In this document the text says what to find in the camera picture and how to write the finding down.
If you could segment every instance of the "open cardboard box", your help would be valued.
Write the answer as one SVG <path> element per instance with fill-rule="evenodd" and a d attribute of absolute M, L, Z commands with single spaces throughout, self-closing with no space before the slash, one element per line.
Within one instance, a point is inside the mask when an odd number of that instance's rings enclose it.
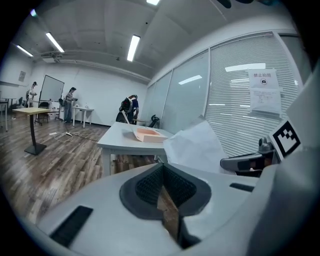
<path fill-rule="evenodd" d="M 145 128 L 137 128 L 136 130 L 133 130 L 133 133 L 135 137 L 141 142 L 162 143 L 168 138 L 158 131 Z"/>

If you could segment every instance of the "whiteboard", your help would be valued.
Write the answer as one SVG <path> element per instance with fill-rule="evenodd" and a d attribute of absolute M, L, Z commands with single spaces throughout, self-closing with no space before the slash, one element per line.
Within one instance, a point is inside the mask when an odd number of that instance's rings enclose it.
<path fill-rule="evenodd" d="M 64 82 L 54 79 L 48 75 L 45 75 L 40 101 L 53 101 L 57 102 L 61 98 L 62 91 L 64 89 Z"/>

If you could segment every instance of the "wooden floor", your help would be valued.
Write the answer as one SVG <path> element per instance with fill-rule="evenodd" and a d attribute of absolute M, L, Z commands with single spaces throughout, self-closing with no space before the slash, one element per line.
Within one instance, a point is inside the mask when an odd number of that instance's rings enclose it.
<path fill-rule="evenodd" d="M 83 136 L 92 140 L 99 140 L 108 130 L 97 125 L 82 128 L 80 123 L 75 127 L 68 124 L 67 128 L 70 132 L 92 134 Z M 17 115 L 17 119 L 8 121 L 8 132 L 0 128 L 0 180 L 16 212 L 36 223 L 51 207 L 99 179 L 103 167 L 97 142 L 77 136 L 72 141 L 59 142 L 49 135 L 66 131 L 62 121 L 45 121 L 42 126 L 36 123 L 34 130 L 36 142 L 47 145 L 37 156 L 24 152 L 32 144 L 27 116 Z M 153 164 L 153 158 L 117 156 L 111 168 L 115 173 L 124 172 Z"/>

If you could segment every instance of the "standing person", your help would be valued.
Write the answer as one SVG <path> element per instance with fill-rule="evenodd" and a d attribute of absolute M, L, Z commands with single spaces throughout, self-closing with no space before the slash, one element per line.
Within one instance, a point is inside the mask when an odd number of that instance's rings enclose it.
<path fill-rule="evenodd" d="M 132 124 L 133 119 L 138 119 L 139 114 L 139 103 L 138 103 L 138 96 L 137 95 L 131 95 L 128 97 L 132 101 L 132 109 L 130 112 L 127 113 L 128 121 L 130 124 Z"/>
<path fill-rule="evenodd" d="M 29 108 L 33 107 L 33 102 L 29 102 L 29 99 L 33 100 L 34 97 L 37 95 L 34 91 L 35 86 L 37 86 L 37 82 L 33 82 L 30 89 L 27 90 L 25 94 L 25 99 L 26 99 L 25 106 L 28 105 Z"/>
<path fill-rule="evenodd" d="M 70 91 L 67 93 L 64 99 L 64 122 L 70 123 L 72 117 L 72 101 L 77 100 L 73 97 L 74 91 L 77 90 L 76 88 L 72 87 Z"/>

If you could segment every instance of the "black and white square marker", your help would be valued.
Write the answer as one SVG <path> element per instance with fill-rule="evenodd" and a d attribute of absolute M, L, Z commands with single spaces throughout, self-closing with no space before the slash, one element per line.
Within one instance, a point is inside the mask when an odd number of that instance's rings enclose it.
<path fill-rule="evenodd" d="M 272 136 L 284 158 L 301 144 L 289 121 L 286 121 Z"/>

